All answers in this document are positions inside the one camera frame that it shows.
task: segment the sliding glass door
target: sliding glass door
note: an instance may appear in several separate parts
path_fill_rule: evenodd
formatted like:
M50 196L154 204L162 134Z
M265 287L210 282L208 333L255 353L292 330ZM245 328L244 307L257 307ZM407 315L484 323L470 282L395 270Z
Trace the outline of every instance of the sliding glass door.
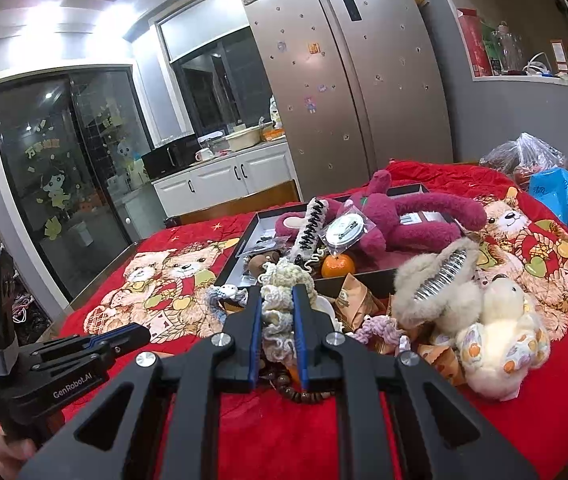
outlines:
M0 84L0 152L43 261L74 298L129 245L88 164L67 77Z
M70 73L82 140L100 185L133 240L164 228L164 208L144 170L152 142L128 70Z
M22 221L72 299L131 242L164 227L128 70L0 83L0 153Z

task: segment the teddy bear print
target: teddy bear print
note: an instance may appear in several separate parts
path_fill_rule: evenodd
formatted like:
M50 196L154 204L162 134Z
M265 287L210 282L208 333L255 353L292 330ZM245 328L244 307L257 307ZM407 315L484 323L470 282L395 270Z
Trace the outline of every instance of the teddy bear print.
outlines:
M84 319L84 331L103 334L129 323L144 324L155 315L146 301L155 294L164 260L172 250L138 253L124 269L125 283L110 291Z
M208 311L204 292L216 279L209 269L237 242L194 242L180 250L136 254L124 271L124 285L86 316L85 332L105 333L136 322L150 330L152 343L219 332L221 323Z
M519 208L517 190L503 200L483 199L486 227L480 232L480 284L505 274L538 301L552 340L568 329L568 233L553 220L532 222Z

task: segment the ceiling light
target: ceiling light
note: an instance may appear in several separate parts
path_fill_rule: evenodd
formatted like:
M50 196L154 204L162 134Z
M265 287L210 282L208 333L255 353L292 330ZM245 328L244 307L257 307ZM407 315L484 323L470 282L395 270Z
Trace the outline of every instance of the ceiling light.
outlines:
M121 38L137 20L138 13L133 7L116 4L102 11L94 31L99 34L113 34Z

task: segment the white cabinet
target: white cabinet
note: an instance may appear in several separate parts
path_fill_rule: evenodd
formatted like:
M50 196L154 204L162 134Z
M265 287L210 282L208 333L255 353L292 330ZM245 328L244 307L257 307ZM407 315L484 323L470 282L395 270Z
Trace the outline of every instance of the white cabinet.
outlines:
M177 216L228 202L287 180L297 182L288 144L280 142L228 155L202 167L165 177L154 186L166 215Z
M237 155L236 166L248 193L255 193L294 178L286 142Z
M201 209L190 171L162 179L155 182L154 186L166 216L177 216Z
M189 172L199 209L246 195L237 159L237 156L225 157L219 162Z

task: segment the dark window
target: dark window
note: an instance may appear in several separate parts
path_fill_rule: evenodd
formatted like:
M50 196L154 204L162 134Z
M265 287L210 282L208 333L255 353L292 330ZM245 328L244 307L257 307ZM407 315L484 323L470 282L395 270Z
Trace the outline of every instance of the dark window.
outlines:
M173 69L197 134L268 120L272 92L249 27L177 59Z

